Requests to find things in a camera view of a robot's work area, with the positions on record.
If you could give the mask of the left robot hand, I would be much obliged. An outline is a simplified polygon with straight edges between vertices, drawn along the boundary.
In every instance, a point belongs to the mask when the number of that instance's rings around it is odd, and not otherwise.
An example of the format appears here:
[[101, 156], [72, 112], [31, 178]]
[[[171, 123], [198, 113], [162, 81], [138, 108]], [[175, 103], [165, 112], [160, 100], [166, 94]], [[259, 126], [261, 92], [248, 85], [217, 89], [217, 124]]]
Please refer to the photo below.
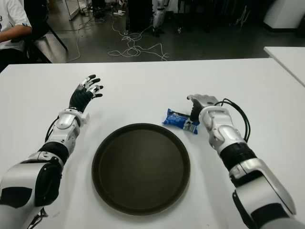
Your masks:
[[102, 94], [99, 93], [103, 88], [102, 85], [98, 85], [100, 81], [101, 79], [97, 78], [95, 74], [82, 80], [70, 98], [69, 109], [83, 113], [92, 99], [102, 97]]

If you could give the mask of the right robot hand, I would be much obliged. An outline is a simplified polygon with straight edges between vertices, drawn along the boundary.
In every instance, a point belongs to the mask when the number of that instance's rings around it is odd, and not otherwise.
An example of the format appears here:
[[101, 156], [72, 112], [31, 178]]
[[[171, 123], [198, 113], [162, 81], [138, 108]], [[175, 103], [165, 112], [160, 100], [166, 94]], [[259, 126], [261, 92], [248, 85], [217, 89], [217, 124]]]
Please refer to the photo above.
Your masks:
[[187, 100], [191, 100], [193, 107], [191, 110], [190, 117], [185, 121], [184, 125], [190, 125], [193, 122], [199, 122], [200, 112], [207, 106], [214, 106], [218, 100], [214, 96], [209, 95], [188, 95]]

